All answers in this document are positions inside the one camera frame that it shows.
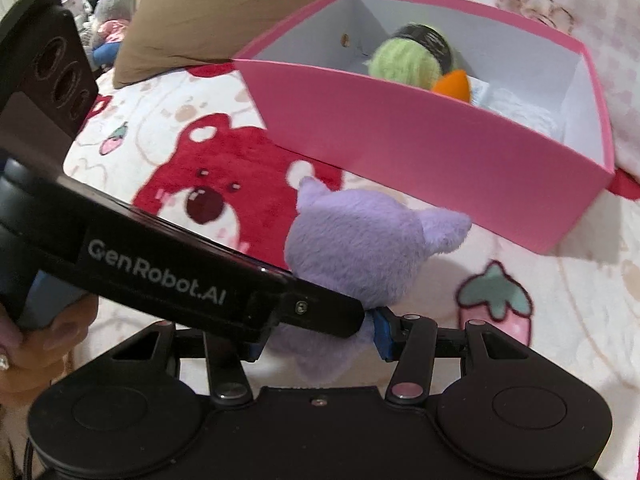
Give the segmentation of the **person's left hand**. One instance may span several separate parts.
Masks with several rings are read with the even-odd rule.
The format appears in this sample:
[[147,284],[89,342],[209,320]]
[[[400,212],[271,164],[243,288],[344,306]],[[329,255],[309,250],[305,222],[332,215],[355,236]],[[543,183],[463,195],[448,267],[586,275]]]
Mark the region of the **person's left hand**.
[[87,337],[99,297],[85,295],[43,330],[21,332],[1,308],[1,406],[31,404],[65,370],[65,357]]

